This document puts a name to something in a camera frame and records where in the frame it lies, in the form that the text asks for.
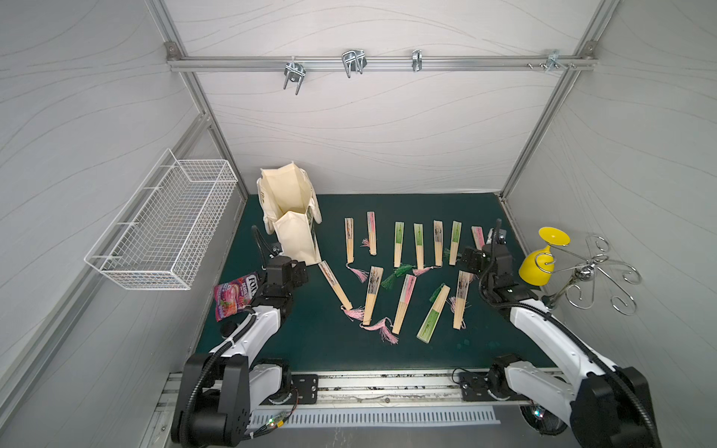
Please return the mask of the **bamboo folding fan green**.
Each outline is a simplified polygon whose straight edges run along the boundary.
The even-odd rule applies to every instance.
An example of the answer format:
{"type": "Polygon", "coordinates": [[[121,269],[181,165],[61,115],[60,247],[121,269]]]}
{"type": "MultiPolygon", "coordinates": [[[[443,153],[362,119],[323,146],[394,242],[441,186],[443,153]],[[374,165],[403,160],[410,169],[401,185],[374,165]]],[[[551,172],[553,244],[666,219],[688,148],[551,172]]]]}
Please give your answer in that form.
{"type": "Polygon", "coordinates": [[[425,268],[424,259],[424,226],[421,223],[414,224],[415,248],[416,248],[416,268],[423,270],[425,268]]]}
{"type": "Polygon", "coordinates": [[[448,248],[444,250],[444,257],[450,266],[456,266],[457,260],[459,259],[461,231],[462,223],[460,221],[453,221],[450,235],[448,235],[448,248]]]}

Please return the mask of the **cream canvas tote bag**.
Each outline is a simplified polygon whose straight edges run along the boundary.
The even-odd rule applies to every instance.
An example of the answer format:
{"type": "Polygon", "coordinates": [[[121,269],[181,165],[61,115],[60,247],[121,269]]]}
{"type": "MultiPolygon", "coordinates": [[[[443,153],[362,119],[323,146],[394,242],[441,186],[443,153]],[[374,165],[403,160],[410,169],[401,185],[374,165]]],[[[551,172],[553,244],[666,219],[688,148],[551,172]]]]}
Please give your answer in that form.
{"type": "Polygon", "coordinates": [[[265,231],[277,237],[280,254],[307,266],[319,264],[322,259],[316,227],[322,215],[308,173],[293,162],[261,169],[257,188],[265,231]]]}

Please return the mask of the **bamboo folding fan pink tassel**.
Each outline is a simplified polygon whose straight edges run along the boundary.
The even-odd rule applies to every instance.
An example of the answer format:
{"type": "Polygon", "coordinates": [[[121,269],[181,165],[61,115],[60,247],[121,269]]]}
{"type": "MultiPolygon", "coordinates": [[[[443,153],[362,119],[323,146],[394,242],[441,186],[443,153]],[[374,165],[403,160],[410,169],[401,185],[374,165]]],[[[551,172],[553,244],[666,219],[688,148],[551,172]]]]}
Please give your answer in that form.
{"type": "MultiPolygon", "coordinates": [[[[443,223],[439,220],[434,220],[433,222],[433,228],[431,232],[431,238],[433,242],[433,248],[434,248],[434,263],[431,266],[425,265],[425,268],[423,270],[418,270],[417,268],[414,268],[413,275],[414,276],[422,276],[422,274],[425,274],[426,272],[429,272],[430,270],[439,269],[443,266],[443,258],[444,258],[444,226],[443,223]]],[[[424,231],[424,259],[425,259],[425,242],[427,240],[426,233],[424,231]]]]}

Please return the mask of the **bamboo folding fan twelfth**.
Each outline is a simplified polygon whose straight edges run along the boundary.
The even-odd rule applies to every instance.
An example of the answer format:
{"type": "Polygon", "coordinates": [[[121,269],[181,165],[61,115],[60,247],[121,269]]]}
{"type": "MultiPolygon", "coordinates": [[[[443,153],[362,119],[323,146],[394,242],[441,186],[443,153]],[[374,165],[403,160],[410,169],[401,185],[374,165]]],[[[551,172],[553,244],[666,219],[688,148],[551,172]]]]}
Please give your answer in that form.
{"type": "Polygon", "coordinates": [[[347,264],[345,266],[358,278],[358,280],[360,280],[360,283],[365,283],[369,274],[352,266],[352,263],[355,260],[354,236],[354,218],[345,218],[345,252],[347,252],[347,264]]]}

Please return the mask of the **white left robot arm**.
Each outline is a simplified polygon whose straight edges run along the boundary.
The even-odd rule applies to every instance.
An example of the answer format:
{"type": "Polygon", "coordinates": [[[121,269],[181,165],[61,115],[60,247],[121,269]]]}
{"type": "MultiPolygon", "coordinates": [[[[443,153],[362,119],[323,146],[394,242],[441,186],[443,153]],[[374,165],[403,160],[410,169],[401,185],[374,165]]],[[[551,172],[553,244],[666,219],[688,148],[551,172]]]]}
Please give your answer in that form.
{"type": "Polygon", "coordinates": [[[235,447],[279,429],[291,417],[282,412],[258,429],[249,429],[252,413],[267,399],[297,399],[291,369],[281,361],[257,363],[264,345],[285,324],[293,292],[308,281],[304,262],[269,245],[252,230],[261,257],[257,291],[242,310],[245,319],[228,322],[223,341],[186,362],[177,395],[170,437],[183,447],[235,447]]]}

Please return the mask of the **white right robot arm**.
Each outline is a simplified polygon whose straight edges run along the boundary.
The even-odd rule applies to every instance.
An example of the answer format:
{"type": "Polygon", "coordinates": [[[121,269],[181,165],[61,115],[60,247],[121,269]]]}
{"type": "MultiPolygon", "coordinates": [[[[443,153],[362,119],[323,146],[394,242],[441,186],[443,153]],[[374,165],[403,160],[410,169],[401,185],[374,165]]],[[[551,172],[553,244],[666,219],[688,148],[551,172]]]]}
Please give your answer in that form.
{"type": "Polygon", "coordinates": [[[637,303],[625,286],[640,285],[642,275],[634,266],[610,257],[606,238],[590,234],[586,241],[595,246],[596,254],[569,269],[571,278],[560,291],[541,295],[526,268],[534,266],[540,274],[551,276],[555,253],[566,251],[571,239],[553,227],[543,227],[539,234],[545,248],[526,257],[519,271],[513,269],[513,255],[499,223],[481,248],[465,248],[461,255],[460,265],[474,277],[484,301],[532,339],[560,371],[549,374],[520,356],[501,356],[487,375],[488,390],[496,399],[515,395],[529,399],[523,414],[534,429],[547,433],[544,422],[554,418],[571,430],[582,447],[661,446],[646,377],[599,354],[555,315],[560,299],[582,306],[569,297],[582,283],[594,281],[597,274],[611,280],[605,269],[610,264],[622,270],[621,280],[614,282],[619,292],[611,298],[612,307],[621,315],[633,315],[637,303]]]}

